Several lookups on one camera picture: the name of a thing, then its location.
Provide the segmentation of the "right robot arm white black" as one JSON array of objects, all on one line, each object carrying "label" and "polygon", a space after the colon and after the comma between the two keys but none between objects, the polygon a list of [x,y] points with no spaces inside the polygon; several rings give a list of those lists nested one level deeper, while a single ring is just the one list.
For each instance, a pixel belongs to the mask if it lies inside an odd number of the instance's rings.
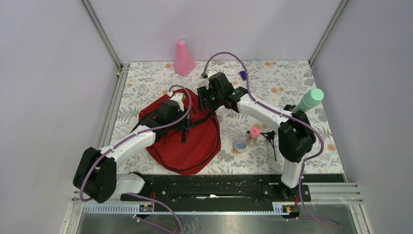
[{"label": "right robot arm white black", "polygon": [[221,106],[252,117],[277,132],[279,152],[284,157],[281,198],[293,200],[298,194],[303,158],[316,142],[316,136],[303,111],[289,113],[254,99],[249,90],[233,84],[222,72],[201,74],[207,85],[197,88],[202,110],[216,110]]}]

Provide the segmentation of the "red student backpack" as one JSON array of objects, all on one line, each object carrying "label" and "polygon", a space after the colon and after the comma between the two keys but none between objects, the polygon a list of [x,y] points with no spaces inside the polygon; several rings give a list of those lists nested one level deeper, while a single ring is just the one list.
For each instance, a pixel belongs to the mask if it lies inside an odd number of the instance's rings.
[{"label": "red student backpack", "polygon": [[198,96],[178,89],[185,95],[184,107],[190,108],[191,129],[180,122],[161,129],[161,138],[147,147],[150,156],[164,168],[181,175],[200,172],[220,151],[220,125],[215,111],[201,110]]}]

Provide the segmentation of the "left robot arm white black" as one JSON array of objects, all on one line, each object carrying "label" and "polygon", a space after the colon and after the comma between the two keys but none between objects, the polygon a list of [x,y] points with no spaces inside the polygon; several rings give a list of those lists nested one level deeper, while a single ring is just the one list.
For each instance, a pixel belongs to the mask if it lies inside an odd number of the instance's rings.
[{"label": "left robot arm white black", "polygon": [[117,168],[140,150],[153,145],[168,134],[168,131],[184,123],[190,108],[184,107],[185,96],[177,93],[164,100],[154,118],[148,118],[116,144],[102,149],[90,147],[81,157],[73,178],[83,202],[107,201],[117,186]]}]

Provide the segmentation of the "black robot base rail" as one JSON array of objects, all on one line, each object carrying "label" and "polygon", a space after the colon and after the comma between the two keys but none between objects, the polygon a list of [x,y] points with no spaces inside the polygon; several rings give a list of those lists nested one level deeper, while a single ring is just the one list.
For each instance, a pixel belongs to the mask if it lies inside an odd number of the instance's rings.
[{"label": "black robot base rail", "polygon": [[172,204],[229,207],[254,203],[294,205],[298,189],[287,191],[281,175],[145,175],[140,195]]}]

